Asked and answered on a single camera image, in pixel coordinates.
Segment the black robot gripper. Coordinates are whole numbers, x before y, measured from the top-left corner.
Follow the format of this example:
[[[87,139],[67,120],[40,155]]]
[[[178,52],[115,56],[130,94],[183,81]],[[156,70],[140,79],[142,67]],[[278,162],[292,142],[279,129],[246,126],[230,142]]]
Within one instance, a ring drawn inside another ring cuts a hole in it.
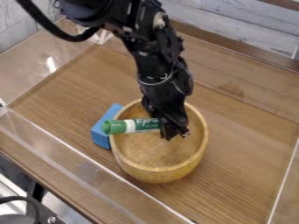
[[[119,9],[108,24],[134,56],[138,82],[144,94],[142,105],[150,116],[160,117],[160,136],[167,141],[191,132],[186,97],[192,94],[192,75],[180,56],[178,36],[162,8]]]

